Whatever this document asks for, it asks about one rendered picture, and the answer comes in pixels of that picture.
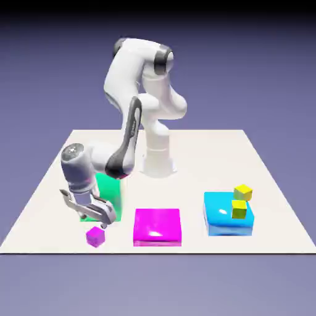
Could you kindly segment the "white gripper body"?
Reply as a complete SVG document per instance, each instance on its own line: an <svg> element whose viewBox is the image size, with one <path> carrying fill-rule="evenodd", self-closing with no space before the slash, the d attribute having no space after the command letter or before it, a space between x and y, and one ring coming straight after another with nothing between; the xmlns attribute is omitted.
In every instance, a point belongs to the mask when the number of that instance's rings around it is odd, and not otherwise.
<svg viewBox="0 0 316 316"><path fill-rule="evenodd" d="M77 203L70 192L60 189L66 205L81 215L95 219L101 222L101 225L110 225L115 222L117 214L111 202L90 194L93 201L87 205Z"/></svg>

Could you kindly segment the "small magenta cube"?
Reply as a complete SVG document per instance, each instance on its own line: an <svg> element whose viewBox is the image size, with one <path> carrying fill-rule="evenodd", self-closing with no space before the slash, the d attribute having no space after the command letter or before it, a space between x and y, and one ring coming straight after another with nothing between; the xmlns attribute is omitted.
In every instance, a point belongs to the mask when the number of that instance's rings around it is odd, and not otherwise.
<svg viewBox="0 0 316 316"><path fill-rule="evenodd" d="M92 227L86 232L86 241L93 247L99 247L105 240L105 231L99 227Z"/></svg>

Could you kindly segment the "small yellow cube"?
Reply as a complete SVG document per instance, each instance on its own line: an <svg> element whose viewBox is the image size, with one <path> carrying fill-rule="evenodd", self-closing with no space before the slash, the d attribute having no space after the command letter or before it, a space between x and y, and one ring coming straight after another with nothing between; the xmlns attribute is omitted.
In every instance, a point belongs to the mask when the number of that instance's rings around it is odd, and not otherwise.
<svg viewBox="0 0 316 316"><path fill-rule="evenodd" d="M247 213L247 203L244 200L232 200L232 213L234 219L244 219Z"/></svg>
<svg viewBox="0 0 316 316"><path fill-rule="evenodd" d="M252 188L248 187L247 185L238 185L234 188L233 199L248 202L252 198L252 192Z"/></svg>

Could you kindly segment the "large green box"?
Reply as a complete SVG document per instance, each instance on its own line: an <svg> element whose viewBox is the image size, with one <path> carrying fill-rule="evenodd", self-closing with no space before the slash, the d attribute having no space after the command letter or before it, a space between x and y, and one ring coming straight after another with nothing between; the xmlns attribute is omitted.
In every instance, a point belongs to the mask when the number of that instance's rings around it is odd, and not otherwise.
<svg viewBox="0 0 316 316"><path fill-rule="evenodd" d="M94 188L94 193L99 193L100 198L109 201L113 205L117 215L115 221L120 222L122 218L122 192L120 181L103 173L97 173L95 177L98 186ZM95 200L90 193L74 194L74 197L79 204L102 206L100 201Z"/></svg>

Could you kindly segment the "large magenta box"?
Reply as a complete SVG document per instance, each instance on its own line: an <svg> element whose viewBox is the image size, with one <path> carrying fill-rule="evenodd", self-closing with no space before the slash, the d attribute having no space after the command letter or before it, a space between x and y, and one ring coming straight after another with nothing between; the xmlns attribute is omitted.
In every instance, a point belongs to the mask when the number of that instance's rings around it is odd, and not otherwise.
<svg viewBox="0 0 316 316"><path fill-rule="evenodd" d="M181 246L179 209L136 209L134 246Z"/></svg>

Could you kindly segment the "large cyan box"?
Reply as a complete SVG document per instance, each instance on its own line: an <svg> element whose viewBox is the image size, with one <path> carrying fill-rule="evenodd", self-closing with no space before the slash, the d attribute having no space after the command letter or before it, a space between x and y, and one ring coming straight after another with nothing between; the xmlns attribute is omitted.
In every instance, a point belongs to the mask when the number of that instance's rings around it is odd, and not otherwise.
<svg viewBox="0 0 316 316"><path fill-rule="evenodd" d="M204 220L209 236L251 236L254 214L246 202L245 218L233 218L232 192L204 193Z"/></svg>

